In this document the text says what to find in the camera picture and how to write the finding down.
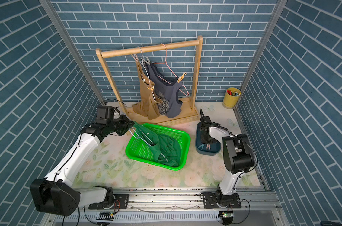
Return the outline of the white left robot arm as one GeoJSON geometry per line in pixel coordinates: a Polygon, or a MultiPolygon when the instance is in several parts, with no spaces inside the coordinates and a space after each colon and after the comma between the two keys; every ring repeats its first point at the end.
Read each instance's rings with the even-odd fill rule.
{"type": "Polygon", "coordinates": [[[113,190],[106,186],[74,190],[72,185],[77,173],[88,156],[108,135],[122,136],[135,123],[126,115],[116,120],[96,119],[86,124],[80,131],[73,147],[60,163],[43,179],[35,179],[30,185],[30,192],[39,212],[70,216],[79,207],[96,205],[101,209],[114,206],[113,190]]]}

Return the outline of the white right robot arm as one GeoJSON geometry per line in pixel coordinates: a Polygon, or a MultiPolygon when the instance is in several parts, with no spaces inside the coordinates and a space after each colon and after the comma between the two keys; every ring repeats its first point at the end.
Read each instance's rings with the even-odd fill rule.
{"type": "Polygon", "coordinates": [[[202,194],[204,207],[241,208],[235,189],[242,176],[257,165],[247,135],[229,132],[226,127],[213,122],[200,110],[200,122],[196,128],[196,150],[199,154],[211,156],[223,152],[224,177],[217,185],[215,193],[202,194]]]}

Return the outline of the green tank top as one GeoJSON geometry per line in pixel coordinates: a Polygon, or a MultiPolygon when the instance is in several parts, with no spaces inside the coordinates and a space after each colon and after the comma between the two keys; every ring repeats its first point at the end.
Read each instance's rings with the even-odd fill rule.
{"type": "MultiPolygon", "coordinates": [[[[154,132],[151,129],[145,127],[144,125],[140,125],[135,122],[134,126],[136,128],[141,128],[144,132],[154,132]]],[[[163,154],[166,155],[168,162],[166,161],[160,161],[160,162],[155,162],[153,160],[152,154],[151,154],[151,162],[153,163],[158,163],[161,165],[169,166],[169,167],[178,167],[181,159],[181,148],[179,146],[179,143],[176,139],[165,135],[165,134],[158,134],[154,132],[160,141],[161,145],[161,151],[163,154]]]]}

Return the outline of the light blue wire hanger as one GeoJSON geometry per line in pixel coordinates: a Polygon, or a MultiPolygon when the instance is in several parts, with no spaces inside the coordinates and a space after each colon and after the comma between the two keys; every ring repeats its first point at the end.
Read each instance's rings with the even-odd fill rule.
{"type": "Polygon", "coordinates": [[[135,139],[140,139],[150,149],[155,162],[166,161],[168,159],[161,151],[161,145],[158,136],[154,132],[144,132],[141,128],[135,126],[129,129],[129,132],[135,139]]]}

